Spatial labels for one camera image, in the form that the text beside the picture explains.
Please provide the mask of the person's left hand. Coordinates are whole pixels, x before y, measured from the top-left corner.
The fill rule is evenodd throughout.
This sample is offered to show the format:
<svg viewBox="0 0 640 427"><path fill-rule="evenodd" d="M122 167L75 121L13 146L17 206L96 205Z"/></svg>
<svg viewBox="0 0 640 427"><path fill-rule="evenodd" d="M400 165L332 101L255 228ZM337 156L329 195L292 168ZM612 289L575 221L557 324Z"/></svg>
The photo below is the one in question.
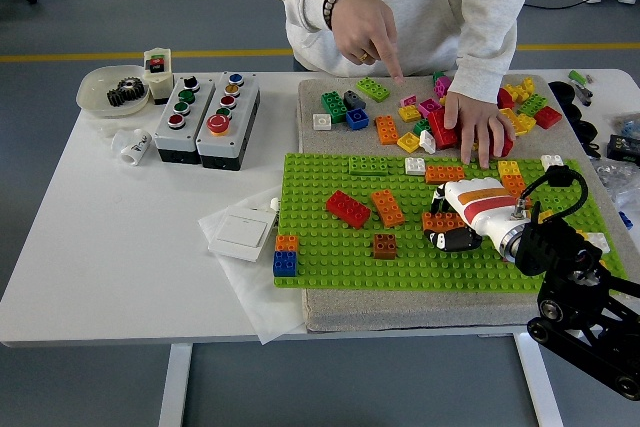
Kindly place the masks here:
<svg viewBox="0 0 640 427"><path fill-rule="evenodd" d="M471 161L472 147L477 144L477 159L487 169L491 157L501 157L506 139L516 140L511 121L495 103L484 102L449 91L445 101L444 125L459 130L460 158Z"/></svg>

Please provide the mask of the person's right hand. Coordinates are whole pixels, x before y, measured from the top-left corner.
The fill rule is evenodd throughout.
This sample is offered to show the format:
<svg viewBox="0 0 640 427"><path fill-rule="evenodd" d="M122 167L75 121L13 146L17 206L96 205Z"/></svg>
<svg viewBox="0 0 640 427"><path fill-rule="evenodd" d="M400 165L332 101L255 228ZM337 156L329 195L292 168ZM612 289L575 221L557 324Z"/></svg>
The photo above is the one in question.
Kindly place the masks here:
<svg viewBox="0 0 640 427"><path fill-rule="evenodd" d="M398 59L397 30L391 8L382 0L337 0L331 30L339 52L355 65L380 61L396 84L404 82Z"/></svg>

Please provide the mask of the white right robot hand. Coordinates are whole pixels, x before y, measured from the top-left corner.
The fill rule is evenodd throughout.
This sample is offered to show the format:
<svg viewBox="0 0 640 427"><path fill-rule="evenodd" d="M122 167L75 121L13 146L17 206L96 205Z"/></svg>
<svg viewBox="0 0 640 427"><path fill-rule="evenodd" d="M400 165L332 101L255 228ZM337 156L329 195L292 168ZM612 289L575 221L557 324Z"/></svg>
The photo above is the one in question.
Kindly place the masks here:
<svg viewBox="0 0 640 427"><path fill-rule="evenodd" d="M529 220L522 213L514 216L516 198L499 180L485 177L441 184L435 190L431 212L441 207L457 213L465 226L440 233L426 229L425 235L436 248L445 252L473 250L488 237L502 257L515 259Z"/></svg>

